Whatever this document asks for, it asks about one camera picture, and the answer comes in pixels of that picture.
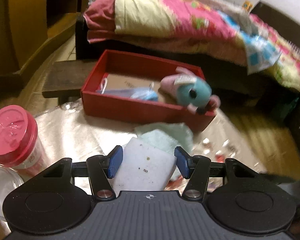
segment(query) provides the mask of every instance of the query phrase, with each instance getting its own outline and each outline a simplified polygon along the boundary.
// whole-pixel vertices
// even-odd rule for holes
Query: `pink plush ear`
[[[195,74],[193,72],[191,72],[190,70],[188,70],[187,68],[184,68],[184,67],[177,67],[176,72],[180,73],[180,74],[186,74],[189,76],[195,76]]]
[[[220,98],[216,95],[212,95],[210,97],[210,100],[209,100],[207,106],[206,106],[206,110],[207,111],[213,111],[213,110],[219,108],[220,105],[221,105]]]
[[[164,92],[172,95],[173,97],[176,97],[176,88],[174,87],[174,81],[178,76],[179,75],[171,75],[164,77],[160,82],[160,88]]]
[[[189,104],[189,105],[187,106],[187,109],[189,110],[189,112],[190,112],[191,114],[196,114],[196,111],[197,111],[197,107],[196,107],[196,106],[194,106],[194,105],[192,105],[192,104]]]

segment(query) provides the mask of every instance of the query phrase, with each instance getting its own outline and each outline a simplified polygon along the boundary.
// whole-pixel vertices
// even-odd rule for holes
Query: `toy eye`
[[[192,98],[192,99],[195,99],[197,97],[197,92],[193,89],[190,89],[189,91],[189,96]]]

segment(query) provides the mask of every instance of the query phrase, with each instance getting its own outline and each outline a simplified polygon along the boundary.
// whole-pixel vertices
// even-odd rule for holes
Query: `red cardboard box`
[[[215,117],[214,112],[194,115],[179,105],[96,93],[103,77],[110,74],[159,84],[165,76],[176,74],[177,66],[187,68],[204,79],[202,70],[193,65],[142,54],[105,50],[81,88],[84,111],[91,116],[140,124],[184,122],[193,132],[203,131]]]

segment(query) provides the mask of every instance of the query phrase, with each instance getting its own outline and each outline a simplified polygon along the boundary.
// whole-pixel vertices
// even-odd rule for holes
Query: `wooden bench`
[[[54,62],[42,88],[43,97],[58,98],[59,105],[70,97],[80,97],[80,89],[95,64],[95,59]]]

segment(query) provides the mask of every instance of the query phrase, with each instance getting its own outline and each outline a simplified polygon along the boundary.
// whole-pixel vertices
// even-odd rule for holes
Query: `tiled floor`
[[[31,114],[38,114],[57,106],[56,98],[42,96],[42,86],[54,61],[75,60],[74,46],[75,37],[72,36],[47,58],[20,93],[0,93],[0,108],[18,104]],[[271,173],[300,178],[300,158],[287,128],[281,127],[252,107],[240,107],[239,111],[234,107],[223,110]]]

